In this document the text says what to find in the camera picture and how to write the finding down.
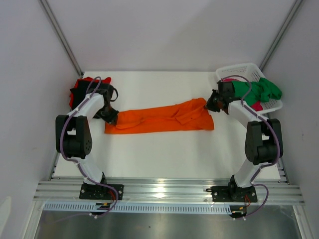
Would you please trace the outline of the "orange t shirt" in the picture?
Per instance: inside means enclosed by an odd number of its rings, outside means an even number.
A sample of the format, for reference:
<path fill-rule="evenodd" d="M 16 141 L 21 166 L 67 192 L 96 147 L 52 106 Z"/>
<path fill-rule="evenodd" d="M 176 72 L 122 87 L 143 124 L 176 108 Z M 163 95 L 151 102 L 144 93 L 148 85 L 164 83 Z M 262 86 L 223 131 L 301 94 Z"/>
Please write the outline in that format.
<path fill-rule="evenodd" d="M 117 123 L 105 124 L 105 134 L 141 134 L 170 131 L 215 129 L 214 121 L 204 108 L 206 100 L 197 98 L 184 103 L 118 113 Z"/>

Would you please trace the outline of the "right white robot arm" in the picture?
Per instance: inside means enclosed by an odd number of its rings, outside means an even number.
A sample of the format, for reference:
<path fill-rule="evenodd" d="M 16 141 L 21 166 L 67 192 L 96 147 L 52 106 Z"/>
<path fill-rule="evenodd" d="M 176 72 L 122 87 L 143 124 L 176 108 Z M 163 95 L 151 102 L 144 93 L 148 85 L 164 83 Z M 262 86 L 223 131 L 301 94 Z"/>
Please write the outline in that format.
<path fill-rule="evenodd" d="M 246 194 L 245 188 L 251 187 L 260 172 L 278 163 L 283 155 L 281 123 L 269 119 L 246 102 L 235 96 L 233 81 L 218 81 L 218 89 L 213 90 L 205 108 L 212 112 L 224 111 L 238 120 L 246 129 L 244 151 L 246 159 L 239 171 L 232 176 L 234 185 L 228 187 L 228 197 L 239 201 Z"/>

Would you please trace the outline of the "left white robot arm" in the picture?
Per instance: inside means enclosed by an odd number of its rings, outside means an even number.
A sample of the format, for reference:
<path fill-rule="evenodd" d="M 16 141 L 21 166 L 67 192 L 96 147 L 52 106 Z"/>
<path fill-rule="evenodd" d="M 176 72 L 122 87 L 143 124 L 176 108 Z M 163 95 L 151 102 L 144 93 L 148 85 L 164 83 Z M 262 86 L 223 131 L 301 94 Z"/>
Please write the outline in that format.
<path fill-rule="evenodd" d="M 109 83 L 98 85 L 85 83 L 71 89 L 73 100 L 71 112 L 58 115 L 55 119 L 56 150 L 68 162 L 74 163 L 84 178 L 84 183 L 92 185 L 91 194 L 103 199 L 108 194 L 104 173 L 92 159 L 93 139 L 89 122 L 96 118 L 110 125 L 116 125 L 118 111 L 112 108 L 118 91 Z"/>

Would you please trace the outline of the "black folded t shirt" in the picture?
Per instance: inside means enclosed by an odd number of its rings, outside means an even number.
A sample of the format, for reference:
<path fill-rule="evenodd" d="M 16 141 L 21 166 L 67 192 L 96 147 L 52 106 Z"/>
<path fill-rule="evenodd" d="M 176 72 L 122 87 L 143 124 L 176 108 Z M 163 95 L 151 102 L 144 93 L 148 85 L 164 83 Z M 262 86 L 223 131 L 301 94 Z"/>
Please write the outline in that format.
<path fill-rule="evenodd" d="M 69 106 L 71 109 L 75 109 L 84 100 L 89 85 L 90 88 L 95 88 L 97 84 L 98 80 L 90 77 L 78 79 L 74 87 L 70 89 Z"/>

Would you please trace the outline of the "pink t shirt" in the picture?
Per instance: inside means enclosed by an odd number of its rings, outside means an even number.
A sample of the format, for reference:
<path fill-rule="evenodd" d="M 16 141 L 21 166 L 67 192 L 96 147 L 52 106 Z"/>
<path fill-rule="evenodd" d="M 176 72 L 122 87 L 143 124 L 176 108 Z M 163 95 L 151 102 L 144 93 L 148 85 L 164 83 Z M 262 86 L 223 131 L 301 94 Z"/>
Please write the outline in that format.
<path fill-rule="evenodd" d="M 235 89 L 235 97 L 242 98 L 250 89 L 250 85 L 248 82 L 239 81 L 234 78 L 226 78 L 223 81 L 233 82 L 233 86 Z M 249 94 L 245 97 L 244 100 L 255 111 L 262 111 L 263 107 L 260 101 L 261 87 L 258 86 L 257 82 L 252 82 L 251 85 L 252 85 L 252 90 L 249 92 Z"/>

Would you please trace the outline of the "white plastic basket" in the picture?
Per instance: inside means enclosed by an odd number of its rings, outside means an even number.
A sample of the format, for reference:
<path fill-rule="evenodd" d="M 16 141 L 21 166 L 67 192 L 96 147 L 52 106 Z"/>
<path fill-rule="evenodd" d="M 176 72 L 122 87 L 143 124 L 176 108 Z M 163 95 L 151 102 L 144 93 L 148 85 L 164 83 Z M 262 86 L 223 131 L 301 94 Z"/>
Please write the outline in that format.
<path fill-rule="evenodd" d="M 231 78 L 245 82 L 245 79 L 242 78 L 245 77 L 250 82 L 258 82 L 261 78 L 265 78 L 265 75 L 254 63 L 242 63 L 218 68 L 215 73 L 218 80 Z M 260 105 L 262 110 L 259 112 L 263 115 L 277 111 L 283 107 L 282 101 L 275 99 L 270 99 L 268 102 L 260 103 Z"/>

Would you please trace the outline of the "green t shirt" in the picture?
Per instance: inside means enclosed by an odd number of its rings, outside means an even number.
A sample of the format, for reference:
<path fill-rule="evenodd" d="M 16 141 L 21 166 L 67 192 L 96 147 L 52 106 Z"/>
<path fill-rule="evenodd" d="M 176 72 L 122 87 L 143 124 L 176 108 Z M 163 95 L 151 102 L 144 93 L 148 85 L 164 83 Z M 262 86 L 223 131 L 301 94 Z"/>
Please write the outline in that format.
<path fill-rule="evenodd" d="M 244 101 L 252 106 L 257 102 L 267 103 L 270 99 L 280 100 L 282 91 L 274 83 L 266 78 L 260 78 L 258 82 L 232 81 L 235 89 L 235 97 L 244 98 Z"/>

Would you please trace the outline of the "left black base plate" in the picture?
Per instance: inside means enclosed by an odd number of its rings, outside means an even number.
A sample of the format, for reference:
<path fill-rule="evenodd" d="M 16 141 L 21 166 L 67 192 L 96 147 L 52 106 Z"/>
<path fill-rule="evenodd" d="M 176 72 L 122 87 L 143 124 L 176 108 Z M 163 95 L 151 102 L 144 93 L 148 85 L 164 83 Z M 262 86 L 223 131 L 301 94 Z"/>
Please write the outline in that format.
<path fill-rule="evenodd" d="M 108 184 L 105 175 L 103 174 L 100 184 L 105 184 L 114 188 L 114 190 L 100 186 L 97 184 L 83 183 L 81 186 L 79 199 L 82 200 L 116 200 L 115 190 L 118 193 L 118 200 L 122 200 L 124 185 L 123 184 Z"/>

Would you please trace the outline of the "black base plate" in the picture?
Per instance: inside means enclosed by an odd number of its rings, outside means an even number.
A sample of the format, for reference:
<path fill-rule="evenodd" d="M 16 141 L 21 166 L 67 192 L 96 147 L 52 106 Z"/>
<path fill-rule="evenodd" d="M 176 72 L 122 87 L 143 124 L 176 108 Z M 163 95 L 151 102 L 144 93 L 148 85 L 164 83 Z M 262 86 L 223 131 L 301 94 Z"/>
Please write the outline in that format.
<path fill-rule="evenodd" d="M 214 202 L 236 202 L 244 203 L 246 199 L 248 202 L 256 203 L 258 201 L 256 190 L 253 186 L 240 188 L 230 186 L 212 186 L 205 189 L 210 193 Z"/>
<path fill-rule="evenodd" d="M 114 188 L 114 190 L 100 186 L 97 184 L 83 183 L 81 186 L 79 199 L 82 200 L 116 200 L 115 190 L 118 193 L 118 200 L 122 200 L 124 185 L 123 184 L 108 184 L 105 175 L 103 174 L 100 184 L 105 184 Z"/>

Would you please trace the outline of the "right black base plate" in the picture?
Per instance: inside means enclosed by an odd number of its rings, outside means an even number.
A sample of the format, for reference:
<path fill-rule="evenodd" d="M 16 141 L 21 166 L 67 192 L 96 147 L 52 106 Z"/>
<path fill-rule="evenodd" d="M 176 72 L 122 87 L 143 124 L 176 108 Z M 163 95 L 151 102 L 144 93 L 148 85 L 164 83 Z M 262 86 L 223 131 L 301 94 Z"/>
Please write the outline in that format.
<path fill-rule="evenodd" d="M 253 186 L 240 188 L 230 186 L 212 186 L 205 189 L 210 193 L 214 202 L 236 202 L 244 203 L 246 199 L 248 202 L 256 203 L 258 201 L 256 190 Z"/>

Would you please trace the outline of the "aluminium mounting rail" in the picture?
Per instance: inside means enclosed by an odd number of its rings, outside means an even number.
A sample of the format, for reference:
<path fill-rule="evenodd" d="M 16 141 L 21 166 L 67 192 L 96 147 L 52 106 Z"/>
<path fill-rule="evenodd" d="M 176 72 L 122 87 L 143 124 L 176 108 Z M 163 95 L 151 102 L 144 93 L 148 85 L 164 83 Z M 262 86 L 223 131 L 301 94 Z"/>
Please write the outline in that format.
<path fill-rule="evenodd" d="M 204 204 L 212 201 L 207 189 L 225 186 L 226 180 L 163 179 L 163 178 L 108 178 L 109 184 L 124 185 L 122 202 Z M 53 178 L 38 183 L 35 201 L 78 201 L 82 179 L 79 177 Z M 299 186 L 286 182 L 262 181 L 269 190 L 267 205 L 304 205 Z"/>

